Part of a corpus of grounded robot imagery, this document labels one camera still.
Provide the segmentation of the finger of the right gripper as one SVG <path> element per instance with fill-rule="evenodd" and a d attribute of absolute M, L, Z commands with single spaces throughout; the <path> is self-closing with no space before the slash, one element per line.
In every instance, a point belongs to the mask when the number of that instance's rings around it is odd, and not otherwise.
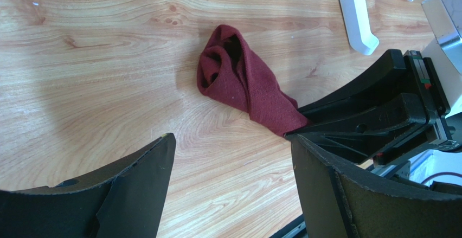
<path fill-rule="evenodd" d="M 314 123 L 360 113 L 391 96 L 395 83 L 406 71 L 402 52 L 388 49 L 358 77 L 298 111 Z"/>
<path fill-rule="evenodd" d="M 429 95 L 337 92 L 300 108 L 313 123 L 286 135 L 302 136 L 354 164 L 399 164 L 421 152 L 429 129 Z"/>

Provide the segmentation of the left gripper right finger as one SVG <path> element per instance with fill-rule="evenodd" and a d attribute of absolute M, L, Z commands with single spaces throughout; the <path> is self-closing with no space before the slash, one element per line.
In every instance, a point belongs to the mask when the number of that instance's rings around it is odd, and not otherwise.
<path fill-rule="evenodd" d="M 364 170 L 303 136 L 291 138 L 309 237 L 461 237 L 461 196 Z"/>

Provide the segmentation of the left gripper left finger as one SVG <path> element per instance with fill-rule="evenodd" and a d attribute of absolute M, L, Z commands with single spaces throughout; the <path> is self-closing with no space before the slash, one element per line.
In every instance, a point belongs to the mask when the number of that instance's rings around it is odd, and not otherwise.
<path fill-rule="evenodd" d="M 1 237 L 156 237 L 175 148 L 167 133 L 57 186 L 1 191 Z"/>

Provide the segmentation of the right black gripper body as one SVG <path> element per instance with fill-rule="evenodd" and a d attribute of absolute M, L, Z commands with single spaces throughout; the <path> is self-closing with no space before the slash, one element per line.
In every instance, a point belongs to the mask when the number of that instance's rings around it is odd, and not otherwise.
<path fill-rule="evenodd" d="M 461 116 L 450 107 L 432 60 L 419 51 L 399 54 L 405 70 L 377 89 L 385 102 L 378 107 L 380 140 L 374 148 L 376 166 L 398 165 L 426 150 L 461 152 Z"/>

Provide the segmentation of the dark red cloth napkin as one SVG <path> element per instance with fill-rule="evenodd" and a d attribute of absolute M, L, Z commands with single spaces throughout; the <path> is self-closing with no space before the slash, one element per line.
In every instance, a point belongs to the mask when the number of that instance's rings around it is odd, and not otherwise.
<path fill-rule="evenodd" d="M 296 100 L 285 94 L 268 65 L 229 25 L 213 31 L 197 68 L 204 96 L 248 113 L 250 120 L 283 137 L 310 124 Z"/>

